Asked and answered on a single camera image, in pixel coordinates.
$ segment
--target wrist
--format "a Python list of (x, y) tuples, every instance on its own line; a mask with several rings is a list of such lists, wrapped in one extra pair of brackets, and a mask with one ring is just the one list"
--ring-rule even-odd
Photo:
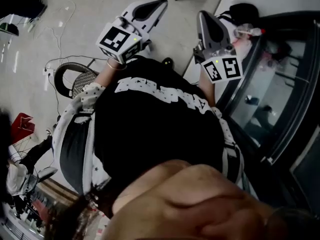
[(123, 70), (126, 65), (122, 65), (120, 64), (118, 61), (112, 59), (112, 58), (109, 58), (107, 60), (107, 65), (112, 68), (112, 69), (115, 69), (115, 70)]

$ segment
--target hair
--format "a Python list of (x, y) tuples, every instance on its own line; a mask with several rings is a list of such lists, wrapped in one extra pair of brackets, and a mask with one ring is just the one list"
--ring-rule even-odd
[(93, 188), (67, 209), (59, 211), (56, 205), (49, 211), (44, 239), (82, 240), (87, 226), (95, 217), (96, 209), (103, 211), (109, 219), (112, 218), (114, 201), (126, 186), (126, 182), (111, 179), (101, 190), (100, 186)]

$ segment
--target white cable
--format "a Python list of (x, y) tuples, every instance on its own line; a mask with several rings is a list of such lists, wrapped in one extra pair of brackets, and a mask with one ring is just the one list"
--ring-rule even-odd
[(63, 79), (66, 80), (70, 85), (73, 86), (73, 83), (69, 82), (69, 81), (65, 78), (65, 76), (63, 76)]
[[(36, 28), (37, 28), (37, 26), (38, 26), (44, 19), (42, 19), (42, 20), (40, 20), (39, 22), (36, 23), (36, 25), (34, 26), (33, 36), (32, 36), (32, 40), (34, 40), (34, 39), (37, 39), (38, 37), (40, 37), (40, 36), (42, 35), (42, 33), (45, 31), (45, 29), (50, 29), (50, 30), (52, 30), (52, 34), (53, 34), (53, 36), (54, 36), (55, 39), (56, 39), (56, 45), (57, 45), (57, 47), (58, 47), (58, 49), (59, 49), (59, 62), (58, 62), (58, 66), (60, 66), (60, 65), (62, 64), (62, 60), (61, 60), (61, 57), (62, 57), (61, 38), (62, 38), (62, 36), (63, 36), (63, 34), (64, 34), (64, 31), (65, 31), (65, 28), (66, 28), (66, 26), (67, 26), (67, 23), (70, 21), (70, 19), (72, 18), (72, 16), (74, 15), (74, 13), (75, 13), (75, 11), (76, 11), (76, 9), (77, 9), (76, 3), (75, 3), (74, 1), (68, 0), (67, 2), (72, 2), (72, 3), (74, 4), (74, 10), (73, 10), (73, 12), (71, 13), (70, 17), (67, 19), (67, 21), (66, 21), (65, 24), (64, 24), (63, 29), (62, 29), (62, 33), (61, 33), (61, 35), (60, 35), (60, 37), (59, 37), (59, 40), (58, 40), (58, 37), (55, 35), (55, 31), (53, 30), (53, 28), (48, 27), (48, 26), (45, 26), (45, 28), (44, 28), (44, 29), (40, 32), (40, 34), (35, 38)], [(59, 11), (60, 11), (61, 9), (63, 9), (63, 8), (65, 8), (65, 6), (60, 7), (58, 10), (52, 12), (52, 14), (59, 12)]]

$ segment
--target cable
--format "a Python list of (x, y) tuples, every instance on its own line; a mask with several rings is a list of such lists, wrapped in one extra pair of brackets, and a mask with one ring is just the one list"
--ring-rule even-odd
[(19, 21), (16, 25), (20, 24), (20, 22), (22, 21), (22, 19), (23, 19), (23, 17), (21, 17), (20, 21)]
[(25, 23), (17, 23), (17, 24), (14, 24), (14, 25), (23, 25), (23, 24), (29, 24), (29, 22), (25, 22)]
[(52, 163), (50, 163), (50, 165), (48, 166), (48, 167), (46, 167), (46, 168), (44, 168), (44, 169), (47, 169), (47, 168), (49, 168), (53, 163), (55, 162), (55, 158), (53, 158), (53, 161), (52, 161)]
[(122, 20), (124, 21), (124, 23), (132, 26), (132, 27), (134, 28), (134, 30), (137, 31), (141, 37), (143, 36), (143, 35), (141, 34), (140, 30), (138, 29), (138, 27), (135, 26), (133, 22), (129, 22), (125, 17), (123, 17), (123, 16), (120, 15), (120, 16), (117, 16), (115, 19), (122, 19)]
[(66, 80), (70, 85), (73, 85), (73, 83), (72, 83), (72, 82), (69, 82), (64, 75), (63, 75), (62, 77), (63, 77), (63, 79)]
[(31, 140), (31, 138), (28, 139), (27, 143), (26, 143), (25, 146), (24, 146), (23, 151), (26, 149), (26, 147), (27, 147), (27, 145), (29, 144), (29, 141), (30, 141), (30, 140)]
[(36, 170), (36, 167), (33, 166), (33, 169), (34, 169), (34, 171), (35, 171), (35, 173), (36, 173), (36, 177), (39, 179), (39, 174), (38, 174), (38, 172), (37, 172), (37, 170)]
[(52, 85), (52, 87), (54, 88), (55, 97), (56, 97), (56, 102), (57, 102), (56, 111), (58, 112), (58, 115), (61, 116), (60, 113), (59, 113), (59, 100), (58, 100), (58, 95), (57, 95), (57, 89), (56, 89), (56, 87), (55, 87), (55, 86), (51, 83), (51, 81), (50, 81), (50, 74), (48, 74), (48, 81), (49, 81), (50, 85)]
[[(50, 29), (50, 30), (52, 30), (52, 34), (53, 34), (53, 36), (54, 36), (55, 39), (56, 39), (56, 44), (57, 44), (57, 47), (58, 47), (58, 49), (59, 49), (59, 66), (60, 66), (61, 63), (62, 63), (62, 61), (61, 61), (61, 56), (62, 56), (61, 39), (62, 39), (62, 36), (63, 36), (63, 34), (64, 34), (64, 32), (65, 32), (65, 28), (66, 28), (68, 22), (70, 21), (70, 19), (72, 18), (72, 16), (74, 15), (74, 13), (75, 13), (75, 11), (76, 11), (76, 9), (77, 9), (77, 5), (75, 4), (75, 2), (73, 2), (72, 0), (68, 0), (67, 2), (72, 2), (72, 3), (74, 4), (74, 10), (73, 10), (73, 12), (71, 13), (70, 17), (67, 19), (67, 21), (66, 21), (65, 24), (64, 24), (63, 29), (62, 29), (62, 33), (61, 33), (61, 35), (60, 35), (60, 37), (59, 37), (59, 40), (58, 40), (58, 37), (55, 35), (55, 31), (54, 31), (51, 27), (48, 27), (48, 26), (46, 26), (36, 38), (35, 38), (35, 32), (36, 32), (36, 30), (34, 30), (34, 31), (33, 31), (33, 36), (32, 36), (32, 39), (34, 40), (34, 39), (37, 39), (40, 35), (42, 35), (42, 33), (44, 32), (45, 29)], [(56, 12), (59, 12), (62, 8), (64, 8), (64, 6), (60, 7), (58, 10), (52, 12), (52, 14), (53, 14), (53, 13), (56, 13)], [(38, 26), (42, 21), (43, 21), (43, 19), (40, 20), (39, 22), (37, 22), (37, 23), (35, 24), (35, 27), (34, 27), (34, 28), (37, 28), (37, 26)]]
[(88, 59), (95, 59), (95, 60), (100, 60), (100, 61), (107, 61), (109, 58), (95, 58), (95, 57), (90, 57), (90, 56), (85, 56), (85, 55), (70, 55), (70, 56), (67, 56), (67, 57), (63, 57), (63, 58), (54, 58), (54, 59), (50, 59), (44, 66), (45, 69), (48, 69), (47, 68), (47, 65), (50, 63), (50, 62), (53, 62), (53, 61), (57, 61), (57, 60), (64, 60), (64, 59), (68, 59), (68, 58), (71, 58), (71, 57), (84, 57), (84, 58), (88, 58)]
[(20, 150), (22, 143), (26, 142), (27, 140), (29, 140), (29, 138), (21, 140), (21, 142), (19, 143), (20, 146), (18, 148), (18, 151)]
[(22, 152), (22, 153), (25, 153), (25, 154), (28, 154), (27, 152), (25, 152), (25, 151), (17, 151), (17, 152), (15, 152), (15, 153), (13, 153), (12, 155), (10, 155), (9, 156), (9, 158), (11, 159), (11, 157), (13, 156), (13, 155), (15, 155), (15, 154), (19, 154), (19, 152)]
[(30, 150), (30, 149), (32, 149), (32, 147), (29, 147), (29, 148), (27, 148), (27, 149), (24, 149), (23, 151), (27, 151), (27, 150)]

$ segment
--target red object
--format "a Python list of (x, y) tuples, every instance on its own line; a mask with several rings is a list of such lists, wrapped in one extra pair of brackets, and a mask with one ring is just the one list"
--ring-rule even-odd
[(35, 132), (35, 124), (30, 122), (33, 117), (19, 113), (11, 125), (11, 144), (28, 137)]

